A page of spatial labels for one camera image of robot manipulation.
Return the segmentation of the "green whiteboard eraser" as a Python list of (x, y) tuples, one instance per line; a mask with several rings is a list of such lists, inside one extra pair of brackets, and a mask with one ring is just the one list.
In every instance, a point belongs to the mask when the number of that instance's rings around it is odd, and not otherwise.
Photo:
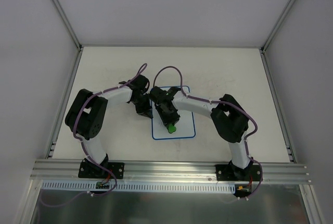
[(169, 134), (172, 134), (172, 133), (174, 133), (174, 132), (177, 131), (177, 128), (176, 128), (175, 125), (173, 125), (173, 124), (169, 124), (168, 127), (167, 127), (167, 130), (168, 130), (168, 133), (169, 133)]

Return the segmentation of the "blue framed small whiteboard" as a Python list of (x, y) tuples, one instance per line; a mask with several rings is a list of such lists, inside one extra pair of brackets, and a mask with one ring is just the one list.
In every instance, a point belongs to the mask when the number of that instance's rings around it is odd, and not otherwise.
[[(163, 86), (161, 89), (168, 90), (171, 86)], [(173, 102), (178, 96), (182, 96), (182, 91), (178, 91), (174, 96)], [(167, 128), (163, 125), (162, 120), (155, 109), (154, 103), (150, 100), (152, 106), (153, 119), (151, 120), (151, 135), (154, 140), (177, 140), (177, 139), (192, 139), (196, 136), (196, 128), (194, 114), (190, 111), (179, 110), (179, 121), (176, 123), (177, 131), (169, 134)]]

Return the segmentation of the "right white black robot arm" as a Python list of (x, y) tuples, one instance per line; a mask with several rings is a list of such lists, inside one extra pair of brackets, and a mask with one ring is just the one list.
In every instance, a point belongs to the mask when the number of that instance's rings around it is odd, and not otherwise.
[(251, 175), (253, 161), (245, 144), (251, 118), (231, 95), (225, 94), (218, 101), (210, 101), (192, 96), (182, 88), (173, 86), (166, 91), (155, 86), (149, 98), (169, 134), (176, 131), (176, 124), (181, 119), (180, 110), (211, 119), (219, 136), (229, 144), (232, 158), (226, 171), (237, 180), (245, 180)]

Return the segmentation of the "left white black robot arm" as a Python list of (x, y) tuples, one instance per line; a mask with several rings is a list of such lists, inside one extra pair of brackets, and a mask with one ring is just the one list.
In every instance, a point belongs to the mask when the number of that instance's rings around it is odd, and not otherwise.
[(149, 85), (149, 79), (139, 74), (132, 80), (120, 82), (115, 88), (95, 94), (87, 89), (79, 90), (65, 117), (65, 124), (81, 143), (94, 176), (102, 178), (108, 173), (108, 155), (97, 137), (106, 110), (122, 103), (132, 103), (138, 115), (153, 118), (147, 94)]

